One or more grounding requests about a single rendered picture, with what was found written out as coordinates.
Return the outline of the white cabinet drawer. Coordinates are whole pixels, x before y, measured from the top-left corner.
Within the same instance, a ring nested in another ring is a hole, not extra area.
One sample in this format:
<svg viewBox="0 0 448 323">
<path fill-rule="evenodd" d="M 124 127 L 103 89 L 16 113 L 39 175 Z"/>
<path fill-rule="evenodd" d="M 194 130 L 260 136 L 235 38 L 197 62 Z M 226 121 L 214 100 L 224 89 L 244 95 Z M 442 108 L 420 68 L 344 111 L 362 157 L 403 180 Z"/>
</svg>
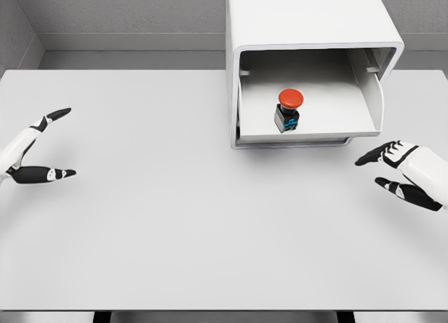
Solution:
<svg viewBox="0 0 448 323">
<path fill-rule="evenodd" d="M 252 50 L 239 61 L 238 146 L 343 144 L 382 131 L 384 94 L 364 49 Z M 274 122 L 282 90 L 302 93 L 295 130 Z"/>
</svg>

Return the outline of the white tabletop storage cabinet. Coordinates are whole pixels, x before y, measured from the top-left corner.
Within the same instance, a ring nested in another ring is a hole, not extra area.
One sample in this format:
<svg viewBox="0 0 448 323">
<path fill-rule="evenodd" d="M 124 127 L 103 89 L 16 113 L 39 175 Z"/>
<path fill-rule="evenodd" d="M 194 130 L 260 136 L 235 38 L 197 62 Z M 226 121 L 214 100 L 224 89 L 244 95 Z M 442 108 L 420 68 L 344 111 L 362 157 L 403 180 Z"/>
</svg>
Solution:
<svg viewBox="0 0 448 323">
<path fill-rule="evenodd" d="M 226 0 L 226 74 L 230 143 L 235 149 L 348 144 L 238 146 L 237 86 L 244 51 L 354 49 L 366 51 L 382 86 L 405 44 L 382 0 Z"/>
</svg>

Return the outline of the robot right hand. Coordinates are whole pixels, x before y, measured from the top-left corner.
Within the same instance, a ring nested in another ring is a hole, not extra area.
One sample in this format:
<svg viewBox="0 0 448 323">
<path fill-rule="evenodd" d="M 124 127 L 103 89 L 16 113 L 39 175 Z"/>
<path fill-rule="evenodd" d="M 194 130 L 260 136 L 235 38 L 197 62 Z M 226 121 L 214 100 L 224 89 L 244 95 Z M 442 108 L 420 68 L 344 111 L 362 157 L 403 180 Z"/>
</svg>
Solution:
<svg viewBox="0 0 448 323">
<path fill-rule="evenodd" d="M 389 141 L 365 153 L 355 165 L 368 163 L 385 163 L 401 172 L 407 184 L 384 177 L 374 180 L 401 200 L 434 212 L 448 209 L 448 161 L 429 148 Z"/>
</svg>

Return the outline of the red button load switch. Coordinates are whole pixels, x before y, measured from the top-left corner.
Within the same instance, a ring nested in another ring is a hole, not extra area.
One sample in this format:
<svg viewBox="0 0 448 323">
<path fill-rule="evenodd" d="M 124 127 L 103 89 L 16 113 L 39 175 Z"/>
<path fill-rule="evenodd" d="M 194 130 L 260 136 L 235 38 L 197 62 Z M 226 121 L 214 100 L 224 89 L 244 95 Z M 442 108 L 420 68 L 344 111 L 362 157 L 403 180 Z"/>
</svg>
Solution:
<svg viewBox="0 0 448 323">
<path fill-rule="evenodd" d="M 298 108 L 304 102 L 303 94 L 296 89 L 286 88 L 278 95 L 274 122 L 280 133 L 295 130 L 298 126 L 300 113 Z"/>
</svg>

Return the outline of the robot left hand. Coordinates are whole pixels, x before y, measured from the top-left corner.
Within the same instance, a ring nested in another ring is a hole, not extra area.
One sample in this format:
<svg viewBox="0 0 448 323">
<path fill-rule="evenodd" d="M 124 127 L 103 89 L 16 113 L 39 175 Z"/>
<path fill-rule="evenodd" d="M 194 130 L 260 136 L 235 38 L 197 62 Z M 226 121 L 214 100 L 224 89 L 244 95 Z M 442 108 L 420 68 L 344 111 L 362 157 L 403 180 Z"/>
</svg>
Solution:
<svg viewBox="0 0 448 323">
<path fill-rule="evenodd" d="M 56 120 L 66 116 L 71 108 L 49 113 L 21 131 L 0 151 L 0 185 L 11 178 L 17 184 L 43 184 L 76 175 L 75 170 L 54 167 L 22 166 L 22 160 L 37 138 Z"/>
</svg>

